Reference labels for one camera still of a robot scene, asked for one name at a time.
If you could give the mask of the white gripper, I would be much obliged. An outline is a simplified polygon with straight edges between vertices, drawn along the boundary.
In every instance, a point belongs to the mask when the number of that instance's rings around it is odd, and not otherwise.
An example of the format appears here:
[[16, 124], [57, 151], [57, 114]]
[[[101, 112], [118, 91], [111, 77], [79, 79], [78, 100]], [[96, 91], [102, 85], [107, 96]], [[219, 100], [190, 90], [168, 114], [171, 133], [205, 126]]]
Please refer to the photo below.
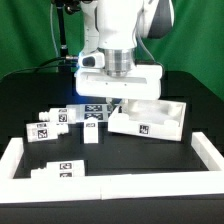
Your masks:
[[163, 67], [159, 64], [132, 65], [129, 71], [112, 74], [102, 52], [80, 54], [75, 73], [76, 91], [81, 96], [133, 100], [157, 100], [161, 95]]

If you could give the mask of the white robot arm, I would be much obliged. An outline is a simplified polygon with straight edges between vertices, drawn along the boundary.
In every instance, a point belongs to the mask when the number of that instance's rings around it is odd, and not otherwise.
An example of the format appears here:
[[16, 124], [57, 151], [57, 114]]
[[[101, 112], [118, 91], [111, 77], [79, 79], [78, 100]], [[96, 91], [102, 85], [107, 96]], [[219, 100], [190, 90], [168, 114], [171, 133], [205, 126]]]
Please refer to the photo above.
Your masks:
[[76, 91], [83, 96], [156, 100], [163, 67], [138, 62], [134, 51], [144, 38], [161, 38], [172, 28], [171, 0], [87, 0], [84, 48], [78, 56]]

